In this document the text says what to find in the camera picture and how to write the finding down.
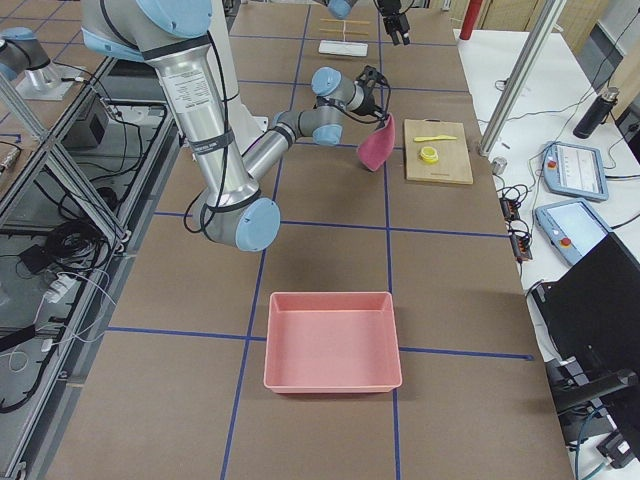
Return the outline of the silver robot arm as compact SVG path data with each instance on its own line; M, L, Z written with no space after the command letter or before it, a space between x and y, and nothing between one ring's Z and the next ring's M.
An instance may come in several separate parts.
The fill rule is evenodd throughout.
M357 4L356 0L328 0L323 1L331 15L338 20L345 20L351 10ZM383 25L387 35L394 45L409 45L410 24L407 12L414 6L413 1L406 5L401 0L377 0L373 2L379 15L382 17Z
M342 119L389 126L374 89L388 84L367 66L354 80L323 67L312 77L315 106L285 111L245 151L230 119L227 76L219 56L227 39L223 9L212 1L84 1L87 48L105 56L145 63L158 77L170 111L206 182L195 199L195 230L241 251L262 251L276 238L281 214L261 193L259 181L302 137L336 145Z

